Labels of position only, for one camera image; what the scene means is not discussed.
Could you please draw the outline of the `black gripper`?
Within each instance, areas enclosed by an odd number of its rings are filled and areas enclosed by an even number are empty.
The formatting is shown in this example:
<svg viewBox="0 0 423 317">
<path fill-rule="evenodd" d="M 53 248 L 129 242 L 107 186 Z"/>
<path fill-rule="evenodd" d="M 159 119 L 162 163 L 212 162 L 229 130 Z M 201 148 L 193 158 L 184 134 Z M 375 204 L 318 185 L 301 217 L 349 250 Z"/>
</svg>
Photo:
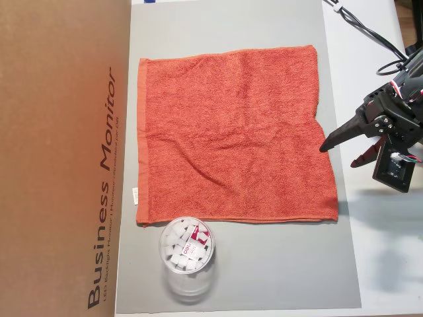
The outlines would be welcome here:
<svg viewBox="0 0 423 317">
<path fill-rule="evenodd" d="M 364 115 L 356 114 L 342 126 L 329 133 L 320 146 L 320 152 L 327 152 L 335 146 L 365 134 L 367 137 L 392 135 L 407 148 L 422 143 L 422 122 L 412 114 L 406 104 L 392 92 L 378 91 L 364 98 Z M 350 167 L 358 168 L 377 160 L 384 144 L 382 137 L 365 153 L 352 161 Z"/>
</svg>

